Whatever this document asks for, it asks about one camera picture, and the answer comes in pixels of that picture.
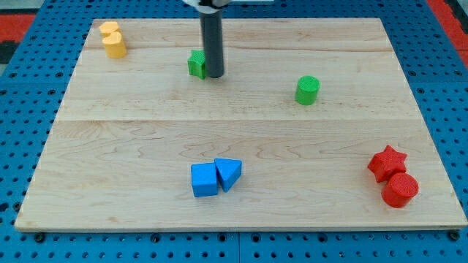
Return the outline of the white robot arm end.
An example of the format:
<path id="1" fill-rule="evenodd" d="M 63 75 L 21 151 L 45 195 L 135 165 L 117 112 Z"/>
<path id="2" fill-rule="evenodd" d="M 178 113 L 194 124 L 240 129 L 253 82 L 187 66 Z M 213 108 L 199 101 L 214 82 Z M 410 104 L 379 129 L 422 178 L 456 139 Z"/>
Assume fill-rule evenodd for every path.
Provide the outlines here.
<path id="1" fill-rule="evenodd" d="M 182 0 L 183 3 L 195 8 L 199 13 L 214 14 L 230 4 L 234 5 L 257 5 L 272 4 L 275 0 Z"/>

